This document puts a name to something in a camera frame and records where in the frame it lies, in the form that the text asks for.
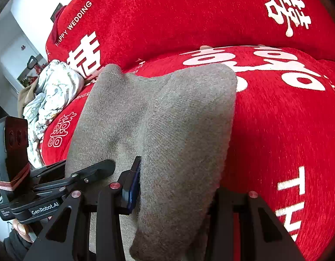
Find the person's left hand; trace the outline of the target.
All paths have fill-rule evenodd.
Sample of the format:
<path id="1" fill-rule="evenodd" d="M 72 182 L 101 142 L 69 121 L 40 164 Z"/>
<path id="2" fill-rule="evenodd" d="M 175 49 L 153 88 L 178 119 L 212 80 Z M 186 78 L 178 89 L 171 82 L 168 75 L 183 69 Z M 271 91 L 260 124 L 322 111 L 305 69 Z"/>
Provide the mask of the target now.
<path id="1" fill-rule="evenodd" d="M 26 242 L 34 243 L 37 236 L 29 225 L 21 224 L 17 219 L 12 221 L 12 225 L 13 229 L 16 230 Z"/>

